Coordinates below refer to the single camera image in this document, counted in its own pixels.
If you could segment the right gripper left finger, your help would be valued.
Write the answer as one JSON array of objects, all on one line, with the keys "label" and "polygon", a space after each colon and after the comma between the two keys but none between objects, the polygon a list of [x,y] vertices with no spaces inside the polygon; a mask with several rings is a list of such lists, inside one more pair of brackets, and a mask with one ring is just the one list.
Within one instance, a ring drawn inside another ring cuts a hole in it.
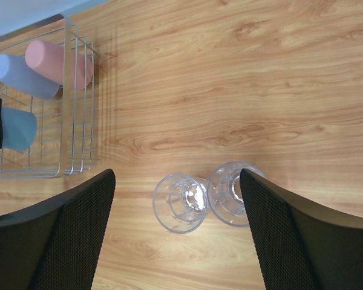
[{"label": "right gripper left finger", "polygon": [[91,289],[115,188],[106,169],[0,216],[0,289]]}]

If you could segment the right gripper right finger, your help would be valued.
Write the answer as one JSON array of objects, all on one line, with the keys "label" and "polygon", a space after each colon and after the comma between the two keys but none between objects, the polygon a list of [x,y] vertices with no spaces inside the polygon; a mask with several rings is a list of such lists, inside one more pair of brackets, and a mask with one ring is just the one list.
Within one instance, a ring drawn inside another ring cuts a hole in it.
[{"label": "right gripper right finger", "polygon": [[363,217],[248,169],[240,188],[266,289],[363,289]]}]

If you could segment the blue plastic cup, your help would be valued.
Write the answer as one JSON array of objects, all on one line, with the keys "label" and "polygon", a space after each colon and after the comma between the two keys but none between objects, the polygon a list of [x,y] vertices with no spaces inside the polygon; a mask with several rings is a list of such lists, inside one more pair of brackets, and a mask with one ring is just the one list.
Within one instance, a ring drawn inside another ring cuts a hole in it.
[{"label": "blue plastic cup", "polygon": [[3,106],[1,118],[3,148],[26,151],[32,145],[38,128],[35,114]]}]

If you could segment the purple plastic cup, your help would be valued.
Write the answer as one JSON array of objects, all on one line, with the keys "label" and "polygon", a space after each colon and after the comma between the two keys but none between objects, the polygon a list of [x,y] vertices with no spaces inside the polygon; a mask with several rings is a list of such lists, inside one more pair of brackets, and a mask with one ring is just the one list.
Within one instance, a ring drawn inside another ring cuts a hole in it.
[{"label": "purple plastic cup", "polygon": [[0,54],[0,82],[41,100],[53,98],[60,84],[33,71],[23,57]]}]

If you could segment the pink plastic cup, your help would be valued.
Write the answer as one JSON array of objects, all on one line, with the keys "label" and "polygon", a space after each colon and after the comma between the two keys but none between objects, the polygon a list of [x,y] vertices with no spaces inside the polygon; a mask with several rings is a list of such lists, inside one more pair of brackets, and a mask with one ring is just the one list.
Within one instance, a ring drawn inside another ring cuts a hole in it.
[{"label": "pink plastic cup", "polygon": [[[84,89],[93,78],[93,63],[90,56],[70,50],[71,86]],[[25,52],[29,68],[60,85],[64,84],[64,46],[45,40],[33,40]]]}]

